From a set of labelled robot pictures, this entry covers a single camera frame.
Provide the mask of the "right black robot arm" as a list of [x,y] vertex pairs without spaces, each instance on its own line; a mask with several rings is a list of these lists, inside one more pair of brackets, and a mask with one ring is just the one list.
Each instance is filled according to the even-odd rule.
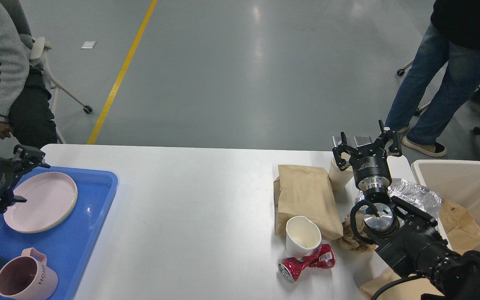
[[393,179],[388,157],[402,156],[399,133],[379,121],[380,133],[368,144],[351,146],[344,132],[332,150],[340,171],[352,168],[364,199],[349,215],[355,238],[376,245],[375,252],[400,279],[381,287],[372,298],[403,282],[427,278],[441,295],[423,300],[480,300],[480,252],[460,255],[448,248],[429,213],[389,195]]

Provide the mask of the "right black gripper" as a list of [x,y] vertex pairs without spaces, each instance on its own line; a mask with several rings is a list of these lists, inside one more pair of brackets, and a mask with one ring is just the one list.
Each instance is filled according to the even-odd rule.
[[344,132],[340,133],[340,143],[332,148],[339,171],[353,166],[355,186],[358,190],[389,187],[392,183],[392,175],[386,158],[403,155],[399,132],[385,126],[382,120],[378,123],[380,133],[377,139],[367,145],[368,156],[362,157],[362,150],[350,146]]

